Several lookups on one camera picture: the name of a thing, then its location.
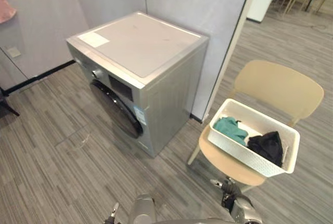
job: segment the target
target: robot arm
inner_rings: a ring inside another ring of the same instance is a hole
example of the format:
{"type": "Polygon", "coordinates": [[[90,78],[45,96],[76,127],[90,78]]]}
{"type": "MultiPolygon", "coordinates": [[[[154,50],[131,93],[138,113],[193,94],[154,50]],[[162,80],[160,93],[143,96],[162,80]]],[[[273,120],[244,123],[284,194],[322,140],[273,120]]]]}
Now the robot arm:
{"type": "Polygon", "coordinates": [[[262,224],[258,212],[250,199],[242,194],[239,187],[232,181],[221,183],[211,180],[211,183],[223,191],[221,205],[229,210],[231,217],[239,224],[262,224]]]}
{"type": "MultiPolygon", "coordinates": [[[[231,217],[238,224],[262,224],[260,215],[255,211],[250,199],[242,194],[239,187],[230,180],[221,183],[216,180],[211,182],[223,191],[222,206],[229,210],[231,217]]],[[[104,224],[114,224],[119,204],[117,203],[110,217],[104,224]]],[[[139,195],[134,201],[130,212],[128,224],[228,224],[230,222],[217,218],[196,220],[169,220],[156,222],[155,204],[148,194],[139,195]]]]}

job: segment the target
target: silver washing machine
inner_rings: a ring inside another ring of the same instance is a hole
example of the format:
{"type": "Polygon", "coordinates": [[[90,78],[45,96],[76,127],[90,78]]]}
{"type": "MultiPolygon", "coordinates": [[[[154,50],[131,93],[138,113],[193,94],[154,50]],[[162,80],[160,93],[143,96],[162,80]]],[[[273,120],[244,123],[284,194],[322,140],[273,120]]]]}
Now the silver washing machine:
{"type": "Polygon", "coordinates": [[[120,138],[155,157],[189,119],[208,38],[136,12],[67,44],[120,138]]]}

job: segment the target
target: green towel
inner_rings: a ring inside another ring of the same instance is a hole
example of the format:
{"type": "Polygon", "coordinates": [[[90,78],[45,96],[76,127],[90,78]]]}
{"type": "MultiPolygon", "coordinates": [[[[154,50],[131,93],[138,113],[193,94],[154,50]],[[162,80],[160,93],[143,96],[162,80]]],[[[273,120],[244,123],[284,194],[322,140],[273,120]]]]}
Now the green towel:
{"type": "Polygon", "coordinates": [[[248,133],[245,130],[238,128],[238,123],[233,117],[228,116],[220,118],[214,124],[213,128],[241,145],[246,145],[244,139],[247,137],[248,133]]]}

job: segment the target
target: washing machine door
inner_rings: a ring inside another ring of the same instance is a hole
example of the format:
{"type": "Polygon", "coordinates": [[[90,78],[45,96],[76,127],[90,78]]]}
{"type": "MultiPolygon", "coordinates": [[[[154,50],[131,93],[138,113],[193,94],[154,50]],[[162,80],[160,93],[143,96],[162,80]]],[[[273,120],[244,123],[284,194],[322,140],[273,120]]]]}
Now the washing machine door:
{"type": "Polygon", "coordinates": [[[142,135],[141,124],[114,91],[98,80],[93,80],[90,83],[90,88],[112,121],[127,135],[132,138],[138,138],[142,135]]]}

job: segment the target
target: white plastic basket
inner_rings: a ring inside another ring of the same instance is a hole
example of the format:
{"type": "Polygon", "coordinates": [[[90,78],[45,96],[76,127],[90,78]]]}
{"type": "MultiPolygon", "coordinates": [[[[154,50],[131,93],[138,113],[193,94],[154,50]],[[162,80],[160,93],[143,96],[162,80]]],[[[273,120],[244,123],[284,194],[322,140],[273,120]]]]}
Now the white plastic basket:
{"type": "Polygon", "coordinates": [[[271,177],[282,173],[291,174],[294,171],[300,141],[300,134],[295,129],[233,99],[227,99],[224,101],[209,126],[210,131],[208,140],[210,142],[258,171],[265,177],[271,177]],[[247,147],[215,130],[213,125],[223,116],[232,116],[236,120],[241,121],[238,123],[238,127],[246,130],[249,134],[245,139],[246,144],[249,137],[278,131],[283,148],[282,167],[275,165],[247,147]]]}

